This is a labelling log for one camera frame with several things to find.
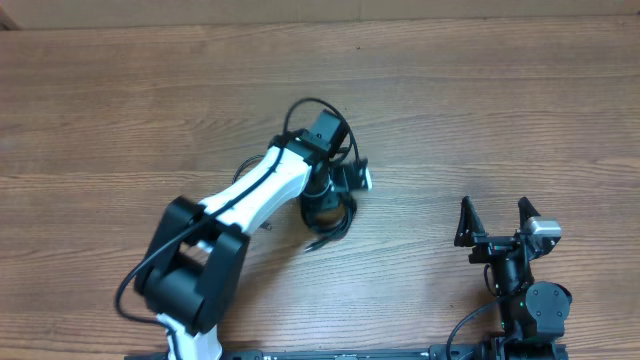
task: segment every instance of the wire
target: wire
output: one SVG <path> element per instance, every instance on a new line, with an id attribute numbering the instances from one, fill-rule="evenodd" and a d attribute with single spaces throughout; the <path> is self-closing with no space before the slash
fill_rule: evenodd
<path id="1" fill-rule="evenodd" d="M 498 298 L 497 300 L 494 300 L 494 301 L 482 306 L 481 308 L 473 311 L 471 314 L 465 316 L 464 319 L 460 320 L 458 325 L 456 325 L 456 327 L 453 328 L 453 331 L 451 331 L 451 334 L 449 335 L 449 338 L 447 339 L 447 346 L 445 348 L 445 352 L 447 354 L 447 360 L 451 360 L 451 343 L 453 342 L 453 338 L 456 336 L 456 334 L 458 333 L 460 328 L 462 328 L 464 326 L 464 324 L 466 324 L 467 322 L 472 320 L 474 317 L 486 312 L 487 310 L 491 309 L 493 306 L 498 305 L 498 304 L 502 303 L 503 301 L 505 301 L 505 300 L 507 300 L 509 298 L 510 298 L 510 296 L 504 296 L 504 297 Z"/>
<path id="2" fill-rule="evenodd" d="M 354 152 L 355 152 L 355 155 L 356 155 L 356 160 L 359 161 L 358 147 L 357 147 L 357 145 L 355 143 L 355 138 L 353 137 L 353 133 L 351 132 L 351 128 L 349 128 L 349 125 L 347 124 L 345 118 L 342 116 L 342 114 L 340 114 L 340 112 L 335 107 L 333 107 L 333 105 L 331 105 L 331 104 L 329 104 L 326 101 L 321 100 L 321 99 L 303 98 L 303 99 L 300 99 L 300 100 L 296 101 L 289 108 L 289 110 L 287 111 L 287 114 L 285 115 L 284 124 L 283 124 L 283 127 L 282 127 L 282 136 L 285 137 L 287 135 L 289 121 L 290 121 L 291 114 L 293 113 L 293 111 L 298 106 L 300 106 L 301 104 L 303 104 L 305 102 L 317 102 L 317 103 L 320 103 L 320 104 L 328 107 L 331 111 L 333 111 L 336 114 L 336 116 L 340 119 L 340 121 L 344 122 L 344 124 L 349 129 L 349 134 L 351 136 L 351 142 L 353 144 Z M 153 259 L 155 259 L 158 255 L 162 254 L 164 251 L 169 249 L 175 243 L 181 242 L 182 240 L 187 238 L 189 235 L 193 234 L 196 230 L 198 230 L 201 227 L 203 227 L 209 221 L 215 220 L 215 218 L 217 218 L 220 214 L 222 214 L 225 211 L 231 209 L 238 202 L 240 202 L 243 198 L 245 198 L 247 195 L 249 195 L 251 192 L 253 192 L 255 189 L 257 189 L 263 182 L 265 182 L 267 180 L 267 178 L 272 173 L 275 172 L 276 168 L 280 164 L 280 160 L 282 160 L 282 155 L 283 154 L 284 154 L 284 147 L 281 147 L 280 151 L 278 152 L 278 155 L 276 156 L 276 160 L 273 162 L 271 167 L 269 167 L 267 172 L 265 172 L 264 175 L 262 175 L 255 183 L 251 184 L 247 189 L 245 189 L 238 196 L 236 196 L 232 200 L 228 201 L 220 209 L 214 211 L 211 214 L 203 216 L 202 219 L 200 219 L 200 221 L 198 221 L 194 225 L 191 225 L 188 228 L 184 229 L 182 232 L 180 232 L 178 235 L 176 235 L 173 239 L 167 241 L 167 243 L 165 243 L 163 246 L 158 248 L 158 250 L 156 250 L 155 252 L 150 254 L 148 257 L 143 259 L 138 265 L 136 265 L 129 272 L 129 274 L 127 274 L 127 276 L 120 283 L 120 286 L 118 286 L 118 290 L 116 290 L 116 294 L 115 294 L 114 300 L 113 300 L 114 307 L 115 307 L 117 313 L 120 316 L 122 316 L 123 318 L 125 318 L 127 320 L 130 320 L 130 321 L 135 321 L 135 322 L 139 322 L 139 323 L 143 323 L 143 324 L 150 324 L 150 325 L 157 325 L 157 326 L 164 327 L 167 330 L 167 334 L 171 337 L 171 341 L 173 343 L 173 351 L 174 351 L 176 360 L 182 360 L 182 358 L 180 357 L 180 351 L 178 349 L 178 341 L 177 341 L 177 338 L 176 338 L 175 329 L 171 325 L 162 323 L 162 322 L 160 322 L 160 321 L 158 321 L 156 319 L 143 318 L 143 317 L 139 317 L 139 316 L 136 316 L 136 315 L 131 315 L 131 314 L 127 313 L 126 311 L 124 311 L 124 309 L 122 308 L 122 304 L 121 304 L 122 303 L 122 295 L 124 294 L 124 291 L 126 290 L 126 288 L 129 285 L 129 283 L 133 280 L 133 278 L 135 278 L 136 275 L 138 275 L 140 270 L 142 268 L 144 268 L 145 266 L 149 265 L 149 263 Z"/>
<path id="3" fill-rule="evenodd" d="M 322 228 L 319 225 L 316 225 L 308 219 L 308 213 L 301 211 L 302 219 L 304 223 L 311 229 L 311 231 L 320 235 L 320 239 L 311 243 L 311 245 L 307 246 L 304 249 L 304 252 L 311 252 L 318 250 L 328 244 L 330 241 L 342 239 L 351 227 L 351 223 L 353 222 L 353 216 L 356 212 L 356 207 L 352 199 L 342 200 L 342 205 L 345 207 L 345 215 L 342 217 L 340 222 L 331 229 Z"/>
<path id="4" fill-rule="evenodd" d="M 473 351 L 469 351 L 468 353 L 462 355 L 461 358 L 458 358 L 458 360 L 464 360 L 466 359 L 467 356 L 472 355 L 473 356 Z"/>
<path id="5" fill-rule="evenodd" d="M 252 157 L 250 157 L 247 160 L 245 160 L 242 163 L 242 165 L 240 165 L 238 170 L 236 170 L 236 173 L 233 175 L 233 179 L 231 179 L 231 184 L 235 184 L 235 182 L 238 181 L 238 177 L 240 176 L 240 174 L 242 174 L 244 169 L 249 167 L 249 165 L 251 165 L 251 163 L 253 163 L 254 161 L 256 161 L 258 159 L 262 159 L 263 157 L 264 157 L 264 155 L 253 155 Z"/>

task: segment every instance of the white robotic arm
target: white robotic arm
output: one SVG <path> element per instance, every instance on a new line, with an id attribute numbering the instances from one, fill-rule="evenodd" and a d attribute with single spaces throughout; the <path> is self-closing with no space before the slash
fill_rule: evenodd
<path id="1" fill-rule="evenodd" d="M 262 161 L 221 193 L 209 196 L 202 201 L 206 206 L 205 212 L 211 214 L 224 206 L 228 201 L 254 184 L 273 165 L 278 156 L 279 148 L 272 146 Z M 272 173 L 260 186 L 234 205 L 231 209 L 219 215 L 216 219 L 224 224 L 237 224 L 242 232 L 251 235 L 286 201 L 298 197 L 309 180 L 311 166 L 304 159 L 291 150 L 284 149 L 276 171 Z M 212 244 L 199 241 L 198 247 L 211 252 L 215 251 Z M 184 325 L 167 314 L 158 314 L 158 320 L 168 324 L 175 330 L 175 341 L 178 344 L 180 357 L 183 360 L 218 360 L 222 355 L 222 346 L 218 341 L 217 326 L 209 332 L 190 335 Z M 177 360 L 173 341 L 169 337 L 169 360 Z"/>
<path id="2" fill-rule="evenodd" d="M 320 102 L 333 112 L 323 112 L 309 130 L 288 132 L 291 111 L 307 101 Z M 342 164 L 351 149 L 340 147 L 347 136 L 356 159 Z M 367 160 L 359 158 L 344 117 L 321 100 L 303 99 L 290 109 L 282 135 L 274 138 L 253 170 L 197 204 L 178 197 L 167 207 L 145 259 L 118 289 L 116 309 L 130 320 L 167 328 L 170 351 L 160 359 L 218 360 L 222 347 L 217 324 L 233 299 L 250 236 L 260 224 L 287 200 L 299 197 L 305 224 L 320 236 L 311 246 L 317 249 L 346 234 L 356 211 L 350 192 L 370 188 Z M 316 216 L 337 209 L 344 215 L 336 224 L 316 221 Z M 180 252 L 183 243 L 208 252 L 206 264 Z M 157 321 L 122 311 L 122 292 L 134 276 L 136 292 L 158 314 Z"/>

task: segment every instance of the wooden table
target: wooden table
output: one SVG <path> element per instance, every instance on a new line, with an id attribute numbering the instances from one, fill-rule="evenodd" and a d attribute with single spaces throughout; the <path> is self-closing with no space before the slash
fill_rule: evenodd
<path id="1" fill-rule="evenodd" d="M 453 246 L 461 198 L 508 235 L 526 195 L 565 230 L 532 266 L 574 294 L 572 359 L 639 358 L 639 19 L 0 33 L 0 358 L 164 349 L 116 316 L 115 288 L 169 201 L 227 187 L 309 95 L 344 110 L 374 189 L 321 251 L 302 253 L 293 202 L 257 232 L 227 348 L 445 342 L 490 300 Z M 456 341 L 498 327 L 481 317 Z"/>

